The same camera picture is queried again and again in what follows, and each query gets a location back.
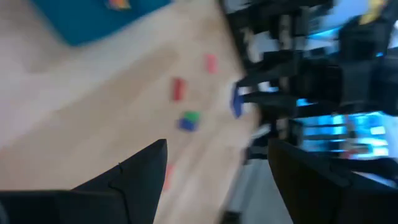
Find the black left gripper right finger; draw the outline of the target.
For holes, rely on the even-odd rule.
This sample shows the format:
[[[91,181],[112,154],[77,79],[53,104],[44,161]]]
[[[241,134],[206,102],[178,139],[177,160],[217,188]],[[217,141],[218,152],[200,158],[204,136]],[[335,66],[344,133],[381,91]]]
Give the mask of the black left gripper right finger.
[[[397,224],[397,189],[279,139],[268,162],[294,223]]]

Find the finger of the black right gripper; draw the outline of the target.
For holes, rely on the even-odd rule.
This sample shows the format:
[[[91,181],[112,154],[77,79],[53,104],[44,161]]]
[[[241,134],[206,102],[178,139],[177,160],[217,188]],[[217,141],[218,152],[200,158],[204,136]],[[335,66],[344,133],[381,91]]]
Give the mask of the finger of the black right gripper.
[[[245,103],[261,105],[272,116],[291,117],[296,114],[297,98],[290,95],[269,92],[253,92],[242,96]]]
[[[293,67],[274,67],[270,70],[250,70],[248,74],[236,82],[236,87],[254,86],[259,83],[269,82],[282,77],[291,77],[295,75]]]

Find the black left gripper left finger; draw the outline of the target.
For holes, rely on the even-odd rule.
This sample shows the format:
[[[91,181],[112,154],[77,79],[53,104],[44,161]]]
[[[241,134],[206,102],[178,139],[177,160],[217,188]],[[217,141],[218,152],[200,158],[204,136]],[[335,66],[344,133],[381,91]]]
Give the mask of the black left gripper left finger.
[[[114,192],[121,196],[130,223],[151,224],[167,167],[167,140],[158,139],[76,190]]]

